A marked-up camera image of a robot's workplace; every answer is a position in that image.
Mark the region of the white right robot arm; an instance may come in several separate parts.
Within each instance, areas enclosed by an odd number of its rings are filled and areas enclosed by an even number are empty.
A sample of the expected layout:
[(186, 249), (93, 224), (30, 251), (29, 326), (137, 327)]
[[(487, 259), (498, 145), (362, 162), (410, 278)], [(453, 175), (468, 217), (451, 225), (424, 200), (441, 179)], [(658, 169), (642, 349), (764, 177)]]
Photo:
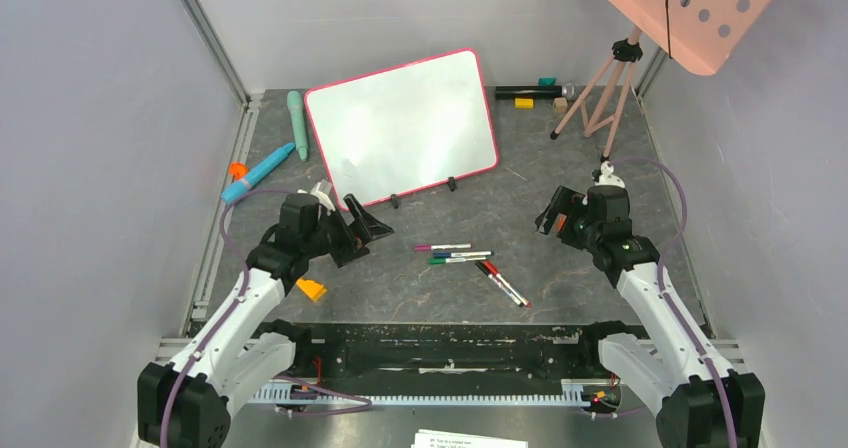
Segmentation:
[(654, 415), (665, 447), (758, 446), (762, 383), (734, 368), (685, 310), (657, 248), (633, 232), (625, 188), (560, 186), (535, 224), (589, 253), (654, 343), (650, 353), (626, 332), (584, 342), (577, 360), (585, 373), (617, 375)]

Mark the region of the pink framed whiteboard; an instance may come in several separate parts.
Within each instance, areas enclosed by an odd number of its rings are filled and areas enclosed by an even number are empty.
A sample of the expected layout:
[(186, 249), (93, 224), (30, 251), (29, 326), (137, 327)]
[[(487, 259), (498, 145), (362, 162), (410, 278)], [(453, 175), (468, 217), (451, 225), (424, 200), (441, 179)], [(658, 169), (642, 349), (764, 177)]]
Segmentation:
[(312, 88), (304, 105), (338, 199), (387, 202), (500, 160), (480, 59), (470, 48)]

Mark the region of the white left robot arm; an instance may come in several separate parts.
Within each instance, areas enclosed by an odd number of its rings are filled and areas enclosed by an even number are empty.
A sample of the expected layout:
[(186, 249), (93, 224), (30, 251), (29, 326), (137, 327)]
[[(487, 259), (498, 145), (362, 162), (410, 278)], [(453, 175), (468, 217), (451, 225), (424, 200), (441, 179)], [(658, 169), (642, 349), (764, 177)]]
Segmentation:
[(234, 288), (203, 328), (165, 364), (149, 363), (137, 380), (137, 434), (158, 447), (220, 447), (241, 408), (274, 376), (306, 373), (313, 347), (265, 332), (248, 342), (308, 271), (330, 256), (343, 267), (368, 254), (368, 244), (393, 229), (356, 197), (343, 199), (352, 220), (317, 188), (288, 193), (278, 221), (240, 257)]

